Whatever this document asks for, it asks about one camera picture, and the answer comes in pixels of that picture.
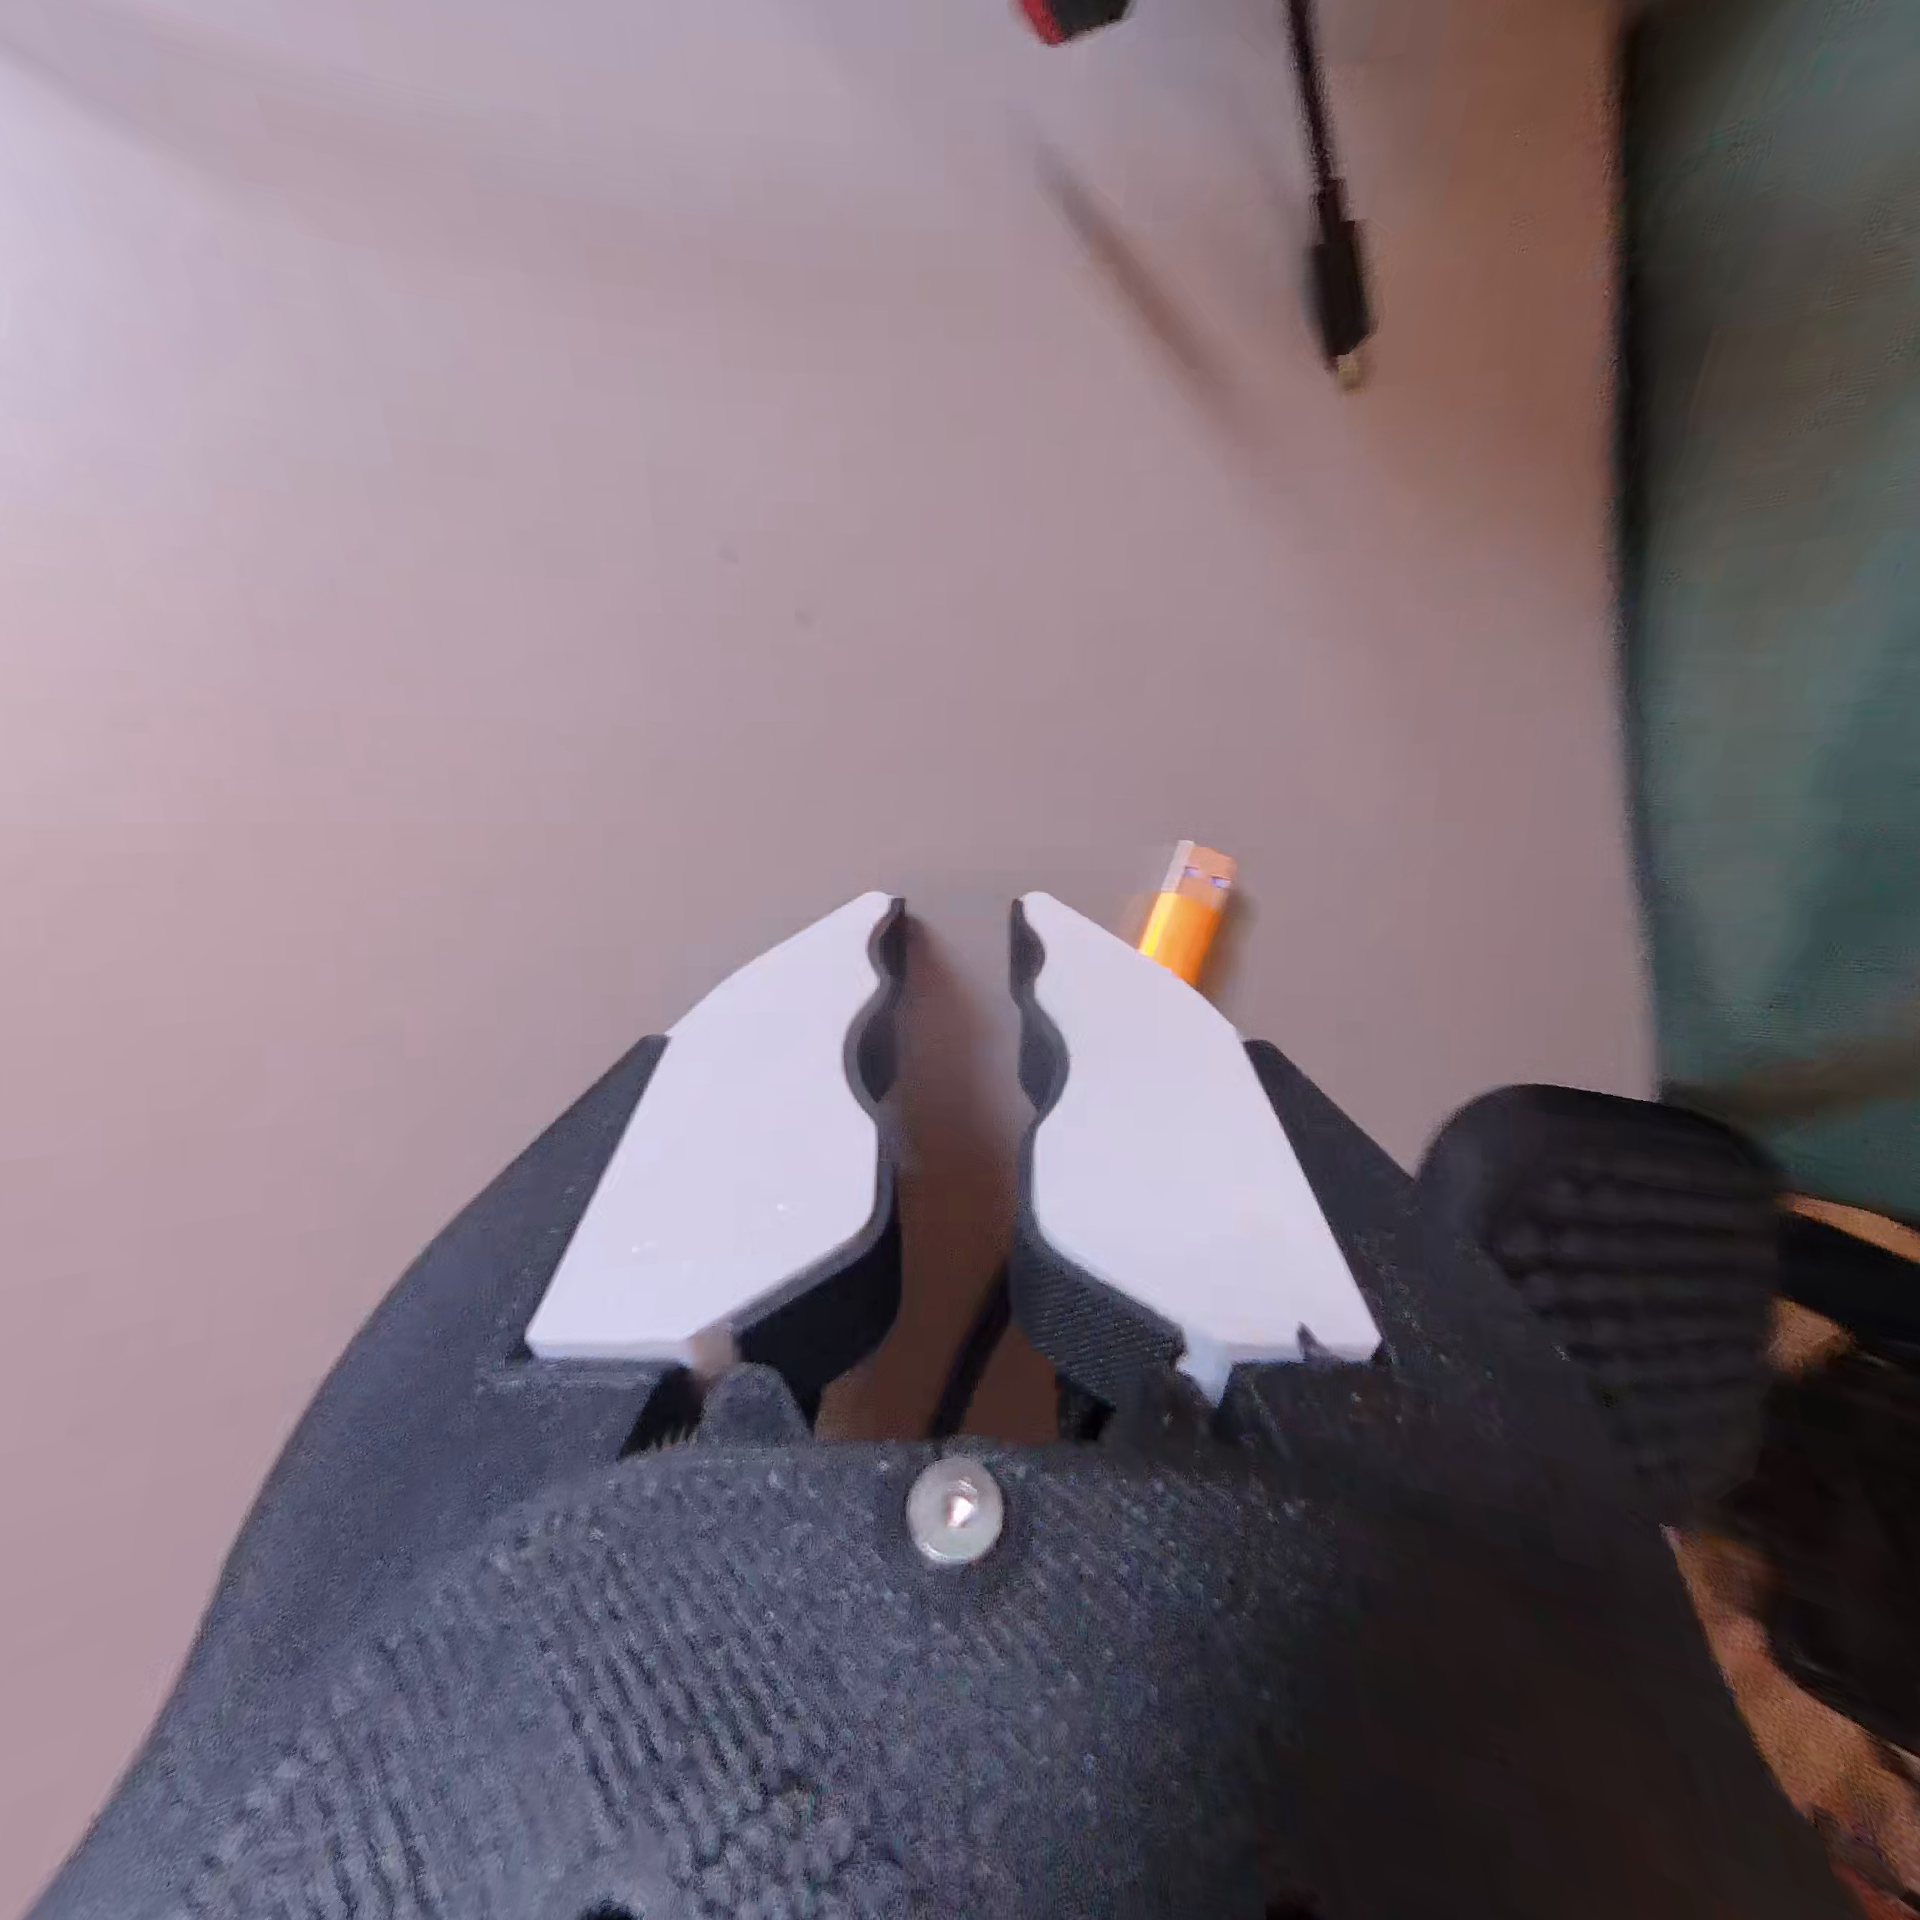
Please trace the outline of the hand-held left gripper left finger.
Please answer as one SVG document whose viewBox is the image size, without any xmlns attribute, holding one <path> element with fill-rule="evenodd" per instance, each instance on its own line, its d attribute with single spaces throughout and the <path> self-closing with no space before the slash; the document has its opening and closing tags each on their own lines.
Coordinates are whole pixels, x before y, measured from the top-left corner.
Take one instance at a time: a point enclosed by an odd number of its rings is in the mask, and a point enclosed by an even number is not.
<svg viewBox="0 0 1920 1920">
<path fill-rule="evenodd" d="M 525 1323 L 536 1359 L 723 1370 L 876 1225 L 882 1094 L 855 1044 L 898 923 L 898 897 L 861 891 L 667 1027 Z"/>
</svg>

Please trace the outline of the black forearm pad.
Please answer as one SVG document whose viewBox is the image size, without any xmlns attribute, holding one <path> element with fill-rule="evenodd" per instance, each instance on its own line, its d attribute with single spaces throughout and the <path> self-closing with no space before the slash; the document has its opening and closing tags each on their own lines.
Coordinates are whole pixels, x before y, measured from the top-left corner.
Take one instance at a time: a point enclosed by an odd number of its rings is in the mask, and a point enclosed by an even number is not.
<svg viewBox="0 0 1920 1920">
<path fill-rule="evenodd" d="M 1657 1523 L 1698 1526 L 1749 1476 L 1782 1277 L 1761 1147 L 1662 1102 L 1514 1084 L 1442 1126 L 1418 1186 L 1571 1361 Z"/>
</svg>

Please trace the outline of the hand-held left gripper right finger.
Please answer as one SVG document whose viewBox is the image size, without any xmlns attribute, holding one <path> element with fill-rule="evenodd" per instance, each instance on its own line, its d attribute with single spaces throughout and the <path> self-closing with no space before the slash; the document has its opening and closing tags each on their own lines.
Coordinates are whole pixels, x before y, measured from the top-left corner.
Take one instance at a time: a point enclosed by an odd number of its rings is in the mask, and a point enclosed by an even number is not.
<svg viewBox="0 0 1920 1920">
<path fill-rule="evenodd" d="M 1379 1325 L 1236 1026 L 1048 891 L 1015 900 L 1013 1311 L 1059 1375 L 1124 1405 L 1166 1374 L 1368 1364 Z"/>
</svg>

